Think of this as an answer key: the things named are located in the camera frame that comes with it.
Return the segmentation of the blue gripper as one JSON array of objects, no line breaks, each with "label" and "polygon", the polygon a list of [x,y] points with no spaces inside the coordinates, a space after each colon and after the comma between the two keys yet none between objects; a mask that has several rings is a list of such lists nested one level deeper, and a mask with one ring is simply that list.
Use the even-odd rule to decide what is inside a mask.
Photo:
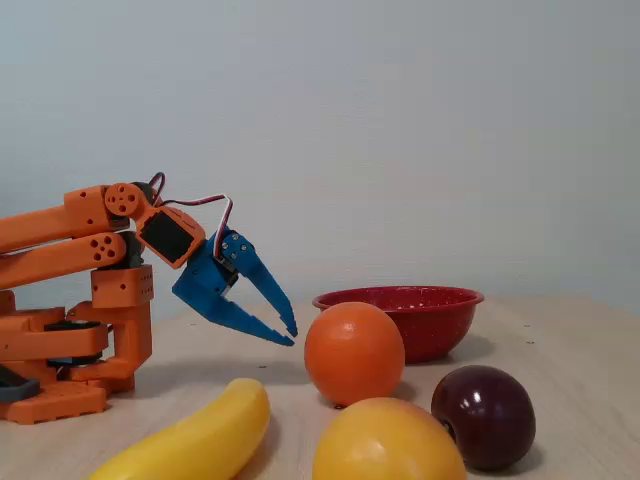
[{"label": "blue gripper", "polygon": [[231,231],[224,238],[223,256],[214,256],[216,235],[213,234],[187,261],[172,287],[172,292],[211,323],[266,340],[281,346],[294,341],[249,314],[226,293],[238,279],[237,271],[246,277],[278,312],[292,336],[298,335],[292,305],[275,278],[266,268],[254,246],[241,234]]}]

